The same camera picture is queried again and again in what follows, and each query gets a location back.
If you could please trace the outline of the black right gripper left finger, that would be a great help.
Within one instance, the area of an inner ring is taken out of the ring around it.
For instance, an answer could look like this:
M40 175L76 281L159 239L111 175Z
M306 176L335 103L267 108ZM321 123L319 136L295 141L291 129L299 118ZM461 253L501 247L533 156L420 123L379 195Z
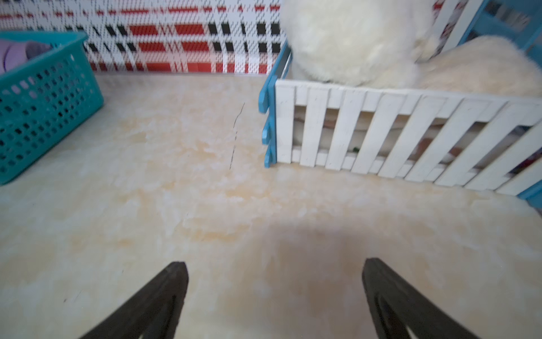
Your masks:
M175 261L84 338L173 338L189 286L184 262Z

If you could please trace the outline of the teal plastic basket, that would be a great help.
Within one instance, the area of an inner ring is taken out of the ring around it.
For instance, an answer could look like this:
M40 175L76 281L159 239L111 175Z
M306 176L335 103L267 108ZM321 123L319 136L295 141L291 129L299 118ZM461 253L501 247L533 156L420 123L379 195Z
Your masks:
M3 31L1 41L49 51L1 73L1 184L8 184L100 110L104 98L84 32Z

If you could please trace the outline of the cream fluffy cushion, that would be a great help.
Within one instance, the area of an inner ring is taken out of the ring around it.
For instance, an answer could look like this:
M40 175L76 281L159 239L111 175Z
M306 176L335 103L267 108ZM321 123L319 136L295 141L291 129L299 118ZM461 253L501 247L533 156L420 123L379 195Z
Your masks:
M541 97L541 68L510 40L484 35L419 65L417 88Z

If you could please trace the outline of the blue white slatted crate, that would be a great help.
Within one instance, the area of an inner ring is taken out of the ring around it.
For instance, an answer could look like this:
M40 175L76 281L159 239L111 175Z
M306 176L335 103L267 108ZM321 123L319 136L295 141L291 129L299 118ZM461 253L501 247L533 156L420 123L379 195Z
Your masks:
M457 5L433 7L432 57L495 35L541 68L540 1L467 1L455 18ZM541 97L299 81L292 60L286 40L258 100L266 166L489 190L541 207Z

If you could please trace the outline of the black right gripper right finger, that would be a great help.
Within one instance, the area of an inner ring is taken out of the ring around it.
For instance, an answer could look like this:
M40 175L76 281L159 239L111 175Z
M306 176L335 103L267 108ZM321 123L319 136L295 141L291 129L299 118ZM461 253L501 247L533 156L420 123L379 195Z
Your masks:
M476 338L379 258L365 260L361 274L379 338Z

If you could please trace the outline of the white fluffy plush toy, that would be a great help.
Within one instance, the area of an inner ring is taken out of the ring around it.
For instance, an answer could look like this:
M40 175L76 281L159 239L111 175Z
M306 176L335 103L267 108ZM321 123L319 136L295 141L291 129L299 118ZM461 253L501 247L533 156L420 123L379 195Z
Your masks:
M370 88L414 88L438 47L434 1L283 1L280 26L292 78Z

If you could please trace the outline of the purple long pants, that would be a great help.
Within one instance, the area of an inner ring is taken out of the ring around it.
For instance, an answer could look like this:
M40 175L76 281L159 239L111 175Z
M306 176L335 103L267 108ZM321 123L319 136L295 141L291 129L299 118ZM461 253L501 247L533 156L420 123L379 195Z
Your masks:
M52 45L42 42L16 42L1 39L1 74L5 74L44 53L49 52Z

